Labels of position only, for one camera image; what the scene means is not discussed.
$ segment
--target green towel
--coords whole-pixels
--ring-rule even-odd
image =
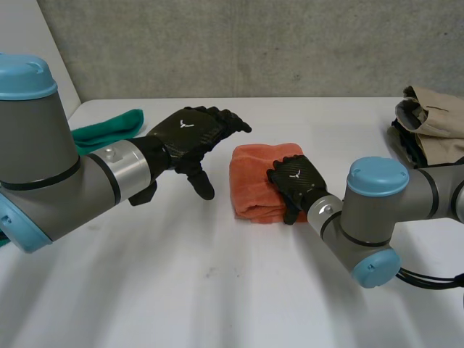
[[[88,125],[71,132],[79,155],[89,154],[119,140],[133,138],[144,124],[144,112],[132,109],[111,120]],[[0,230],[0,247],[9,242]]]

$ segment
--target khaki garment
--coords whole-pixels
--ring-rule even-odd
[[[428,165],[454,163],[464,157],[464,99],[417,86],[412,89],[417,98],[408,98],[420,106],[408,115],[397,114],[397,119],[408,131],[415,133]],[[408,120],[411,117],[421,124],[415,127]]]

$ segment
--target white table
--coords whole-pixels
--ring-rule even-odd
[[[144,133],[185,106],[229,108],[252,127],[204,160],[216,197],[164,173],[150,204],[124,202],[32,255],[0,249],[1,348],[462,347],[463,290],[395,279],[352,281],[308,225],[235,220],[228,164],[240,144],[298,143],[343,196],[350,164],[392,156],[385,130],[395,98],[90,101],[71,128],[132,108]],[[464,271],[464,226],[399,224],[392,245],[411,270]]]

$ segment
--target folded orange towel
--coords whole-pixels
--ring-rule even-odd
[[[296,144],[250,144],[233,150],[229,178],[232,204],[238,218],[250,219],[252,223],[283,221],[285,204],[275,186],[269,183],[266,171],[273,167],[274,161],[294,154],[303,154]],[[298,221],[307,221],[303,212]]]

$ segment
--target folded clothes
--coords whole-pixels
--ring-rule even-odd
[[[407,87],[404,95],[392,125],[418,167],[461,160],[464,157],[464,99],[417,86]],[[423,159],[415,155],[418,152],[423,154]]]
[[[285,203],[269,183],[266,171],[274,161],[295,154],[303,154],[296,144],[250,144],[233,150],[229,174],[232,204],[238,218],[250,219],[252,223],[283,221]],[[297,221],[307,221],[306,215],[300,213]]]
[[[80,155],[88,154],[119,140],[133,138],[144,124],[144,112],[132,109],[108,121],[72,131]]]

